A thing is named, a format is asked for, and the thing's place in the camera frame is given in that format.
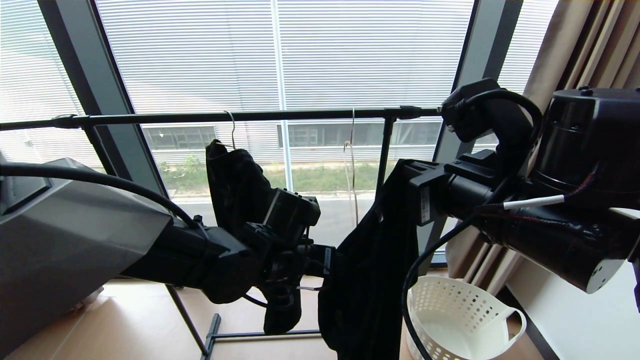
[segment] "black cloth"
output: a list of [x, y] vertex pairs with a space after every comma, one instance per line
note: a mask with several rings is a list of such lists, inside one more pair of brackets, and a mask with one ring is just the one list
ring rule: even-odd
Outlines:
[[[207, 178], [216, 222], [238, 240], [242, 241], [244, 223], [263, 223], [269, 210], [274, 190], [262, 175], [247, 150], [231, 152], [218, 140], [206, 147]], [[292, 290], [292, 303], [282, 305], [278, 286], [254, 284], [267, 300], [264, 315], [266, 334], [283, 334], [291, 330], [302, 316], [300, 290]]]
[[402, 284], [418, 256], [406, 205], [407, 161], [398, 161], [369, 212], [338, 246], [335, 275], [318, 294], [320, 331], [339, 360], [399, 356]]

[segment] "pavement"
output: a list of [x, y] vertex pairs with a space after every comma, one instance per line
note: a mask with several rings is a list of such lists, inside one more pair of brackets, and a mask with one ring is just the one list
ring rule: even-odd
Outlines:
[[[311, 227], [309, 236], [315, 243], [338, 246], [355, 228], [355, 204], [353, 198], [347, 197], [318, 197], [320, 204], [320, 220]], [[207, 226], [216, 225], [211, 199], [208, 197], [173, 199], [187, 214], [202, 215], [202, 221]], [[373, 205], [373, 194], [358, 196], [358, 216], [360, 219]]]

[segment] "brown curtain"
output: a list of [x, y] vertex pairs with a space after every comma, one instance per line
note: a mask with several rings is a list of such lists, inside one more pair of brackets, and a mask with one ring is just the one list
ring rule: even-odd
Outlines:
[[[524, 95], [544, 110], [555, 90], [640, 86], [639, 23], [640, 1], [561, 0]], [[522, 257], [482, 236], [470, 228], [447, 244], [449, 276], [496, 294]]]

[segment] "white wall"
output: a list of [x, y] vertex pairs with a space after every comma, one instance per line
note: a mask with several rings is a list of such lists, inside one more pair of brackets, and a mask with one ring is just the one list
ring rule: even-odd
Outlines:
[[599, 291], [583, 293], [525, 260], [508, 288], [560, 359], [640, 359], [633, 268], [625, 263]]

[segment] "basket handle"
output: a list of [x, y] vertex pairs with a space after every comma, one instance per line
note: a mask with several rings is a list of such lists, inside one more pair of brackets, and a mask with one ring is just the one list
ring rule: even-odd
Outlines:
[[504, 351], [510, 348], [513, 345], [513, 343], [515, 343], [516, 340], [519, 339], [522, 336], [522, 334], [524, 334], [525, 330], [527, 330], [527, 318], [524, 316], [522, 311], [516, 309], [515, 307], [508, 307], [506, 311], [503, 312], [504, 321], [506, 322], [507, 318], [511, 316], [511, 314], [513, 313], [518, 313], [518, 315], [520, 315], [520, 322], [522, 323], [522, 326], [520, 327], [520, 331], [518, 331], [518, 333], [515, 334], [515, 336], [513, 336], [509, 341], [507, 341], [506, 345], [504, 346]]

